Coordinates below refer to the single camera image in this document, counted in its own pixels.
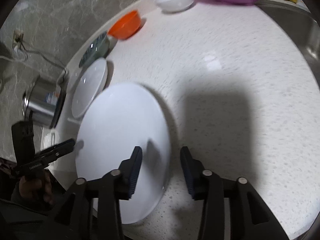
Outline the person left hand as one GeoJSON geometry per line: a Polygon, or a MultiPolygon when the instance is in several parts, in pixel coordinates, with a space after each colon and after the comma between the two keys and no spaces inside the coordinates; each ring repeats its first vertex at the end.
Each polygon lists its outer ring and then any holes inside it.
{"type": "Polygon", "coordinates": [[[50,176],[46,171],[33,178],[23,176],[20,179],[18,190],[23,198],[41,197],[49,204],[53,204],[54,202],[50,176]]]}

